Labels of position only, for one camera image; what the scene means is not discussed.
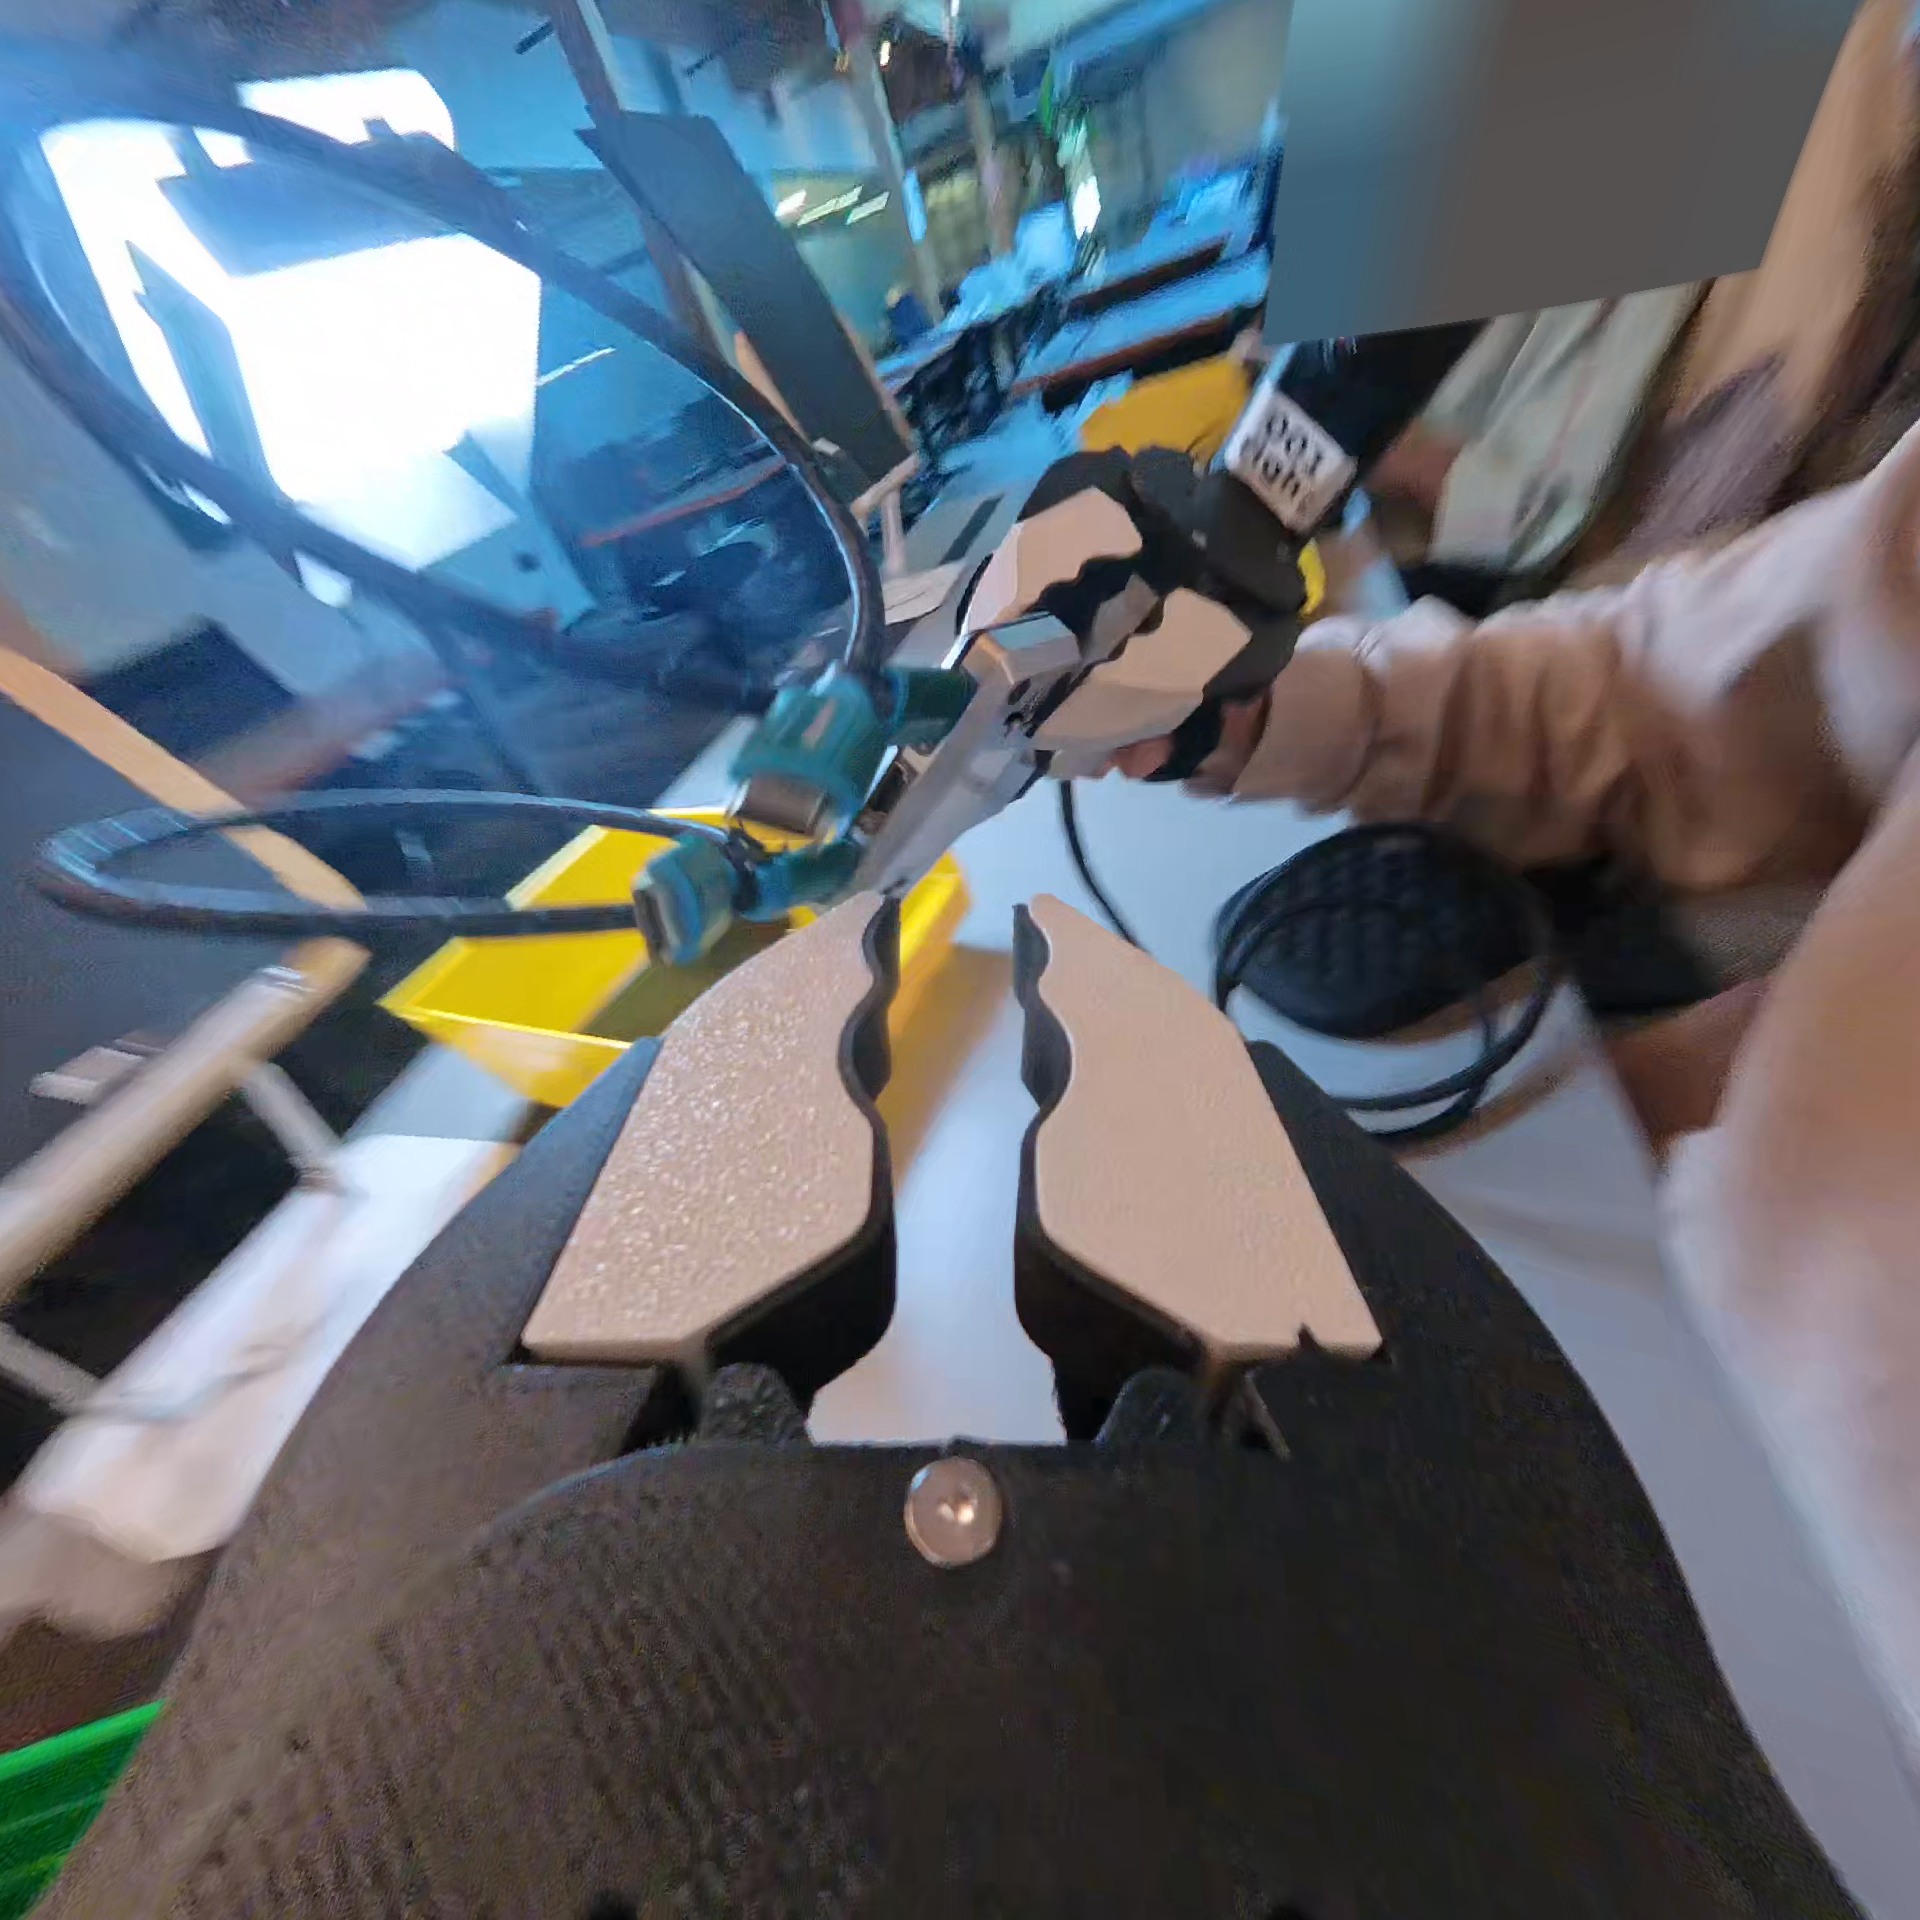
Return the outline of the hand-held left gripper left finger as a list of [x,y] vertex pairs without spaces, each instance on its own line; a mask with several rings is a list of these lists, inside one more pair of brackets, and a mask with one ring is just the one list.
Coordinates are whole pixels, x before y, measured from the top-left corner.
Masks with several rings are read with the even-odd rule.
[[710,1377],[879,1257],[892,1314],[899,912],[858,893],[673,1022],[521,1331],[543,1363]]

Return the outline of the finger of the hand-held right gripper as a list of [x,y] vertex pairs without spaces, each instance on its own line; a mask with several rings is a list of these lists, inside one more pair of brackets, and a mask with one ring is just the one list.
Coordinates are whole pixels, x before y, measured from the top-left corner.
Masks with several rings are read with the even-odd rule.
[[1115,755],[1170,736],[1254,641],[1254,629],[1231,609],[1178,590],[1162,604],[1156,626],[1142,629],[1076,680],[1034,744],[1046,755]]
[[1046,616],[1079,642],[1124,642],[1164,601],[1134,486],[1042,485],[978,571],[956,634]]

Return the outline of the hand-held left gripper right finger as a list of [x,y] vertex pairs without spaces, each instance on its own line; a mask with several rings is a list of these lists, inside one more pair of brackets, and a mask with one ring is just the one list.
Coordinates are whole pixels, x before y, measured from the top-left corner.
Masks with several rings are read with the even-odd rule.
[[1058,1365],[1094,1361],[1058,1310],[1231,1377],[1384,1334],[1239,1028],[1193,986],[1057,897],[1015,916],[1022,1080],[1035,1102],[1018,1310]]

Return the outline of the multiport hub adapter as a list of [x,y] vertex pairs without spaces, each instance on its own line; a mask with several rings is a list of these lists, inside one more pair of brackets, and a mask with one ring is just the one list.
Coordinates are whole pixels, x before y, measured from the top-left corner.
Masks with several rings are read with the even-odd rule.
[[938,667],[902,675],[911,702],[856,824],[858,893],[908,893],[948,848],[1046,771],[1046,717],[1086,676],[1082,641],[1052,612],[963,636]]

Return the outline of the yellow plastic bin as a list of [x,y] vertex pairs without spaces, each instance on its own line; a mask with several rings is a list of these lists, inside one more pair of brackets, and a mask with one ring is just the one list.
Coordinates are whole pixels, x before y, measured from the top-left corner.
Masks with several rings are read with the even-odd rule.
[[[587,828],[526,873],[514,907],[630,905],[634,881],[665,840]],[[892,1041],[914,1022],[972,910],[969,883],[944,856],[902,902]],[[718,979],[753,960],[775,924],[732,928],[696,966],[651,972],[634,926],[587,936],[456,939],[394,987],[382,1006],[463,1054],[526,1102],[559,1110],[638,1041],[654,1041]]]

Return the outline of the person's right forearm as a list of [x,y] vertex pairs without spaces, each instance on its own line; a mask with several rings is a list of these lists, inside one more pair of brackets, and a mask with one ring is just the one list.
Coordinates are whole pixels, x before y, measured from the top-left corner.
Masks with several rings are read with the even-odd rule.
[[1620,858],[1686,897],[1916,865],[1919,437],[1856,483],[1612,588],[1465,622],[1332,617],[1235,801]]

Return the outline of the person's right hand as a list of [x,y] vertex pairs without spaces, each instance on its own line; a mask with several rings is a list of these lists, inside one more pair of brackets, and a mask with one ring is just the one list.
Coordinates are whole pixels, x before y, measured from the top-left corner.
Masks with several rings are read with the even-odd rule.
[[1118,748],[1106,771],[1139,784],[1178,784],[1206,798],[1228,798],[1265,744],[1273,688],[1235,702],[1202,702],[1164,736]]

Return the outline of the black woven pad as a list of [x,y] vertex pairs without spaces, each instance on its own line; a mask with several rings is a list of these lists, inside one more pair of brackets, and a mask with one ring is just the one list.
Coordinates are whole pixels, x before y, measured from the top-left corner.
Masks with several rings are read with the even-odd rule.
[[1327,1041],[1391,1041],[1468,1012],[1523,1045],[1559,993],[1544,893],[1425,826],[1363,826],[1244,885],[1215,924],[1215,1002],[1254,994]]

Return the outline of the white clamp plate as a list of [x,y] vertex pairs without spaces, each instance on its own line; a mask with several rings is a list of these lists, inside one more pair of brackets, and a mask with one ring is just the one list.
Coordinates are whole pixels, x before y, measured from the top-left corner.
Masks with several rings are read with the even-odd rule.
[[219,1555],[335,1363],[511,1142],[350,1140],[107,1377],[6,1498],[3,1635],[160,1620]]

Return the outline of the white bar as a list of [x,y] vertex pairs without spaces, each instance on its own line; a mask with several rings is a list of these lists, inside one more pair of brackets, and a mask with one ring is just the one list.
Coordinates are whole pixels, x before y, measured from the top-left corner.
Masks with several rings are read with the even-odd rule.
[[343,942],[312,942],[250,972],[10,1173],[3,1182],[3,1301],[11,1304],[230,1098],[252,1106],[305,1174],[330,1185],[340,1139],[279,1058],[346,994],[366,963],[364,952]]

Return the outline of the person's beige clothed body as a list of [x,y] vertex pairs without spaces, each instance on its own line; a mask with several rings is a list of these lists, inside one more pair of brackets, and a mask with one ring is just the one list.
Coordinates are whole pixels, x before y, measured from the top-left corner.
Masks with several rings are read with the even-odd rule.
[[[1900,437],[1882,422],[1866,452],[1866,353],[1891,342],[1910,242],[1916,5],[1862,5],[1763,262],[1714,286],[1688,360],[1692,460],[1731,475],[1736,451],[1710,454],[1706,421],[1748,385],[1777,414],[1769,452],[1796,457],[1779,507],[1738,526],[1731,506],[1692,506],[1689,542],[1577,593],[1736,542],[1916,432],[1913,418]],[[1889,844],[1835,881],[1787,885],[1812,907],[1771,972],[1627,1036],[1616,1069],[1667,1155],[1670,1275],[1855,1622],[1916,1778],[1919,777],[1916,865],[1884,869],[1874,852]]]

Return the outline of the green plastic bin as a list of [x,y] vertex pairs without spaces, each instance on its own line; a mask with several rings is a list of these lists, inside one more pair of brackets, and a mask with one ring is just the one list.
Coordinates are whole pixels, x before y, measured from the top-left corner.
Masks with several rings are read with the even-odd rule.
[[160,1699],[88,1721],[3,1758],[3,1916],[27,1916],[90,1830]]

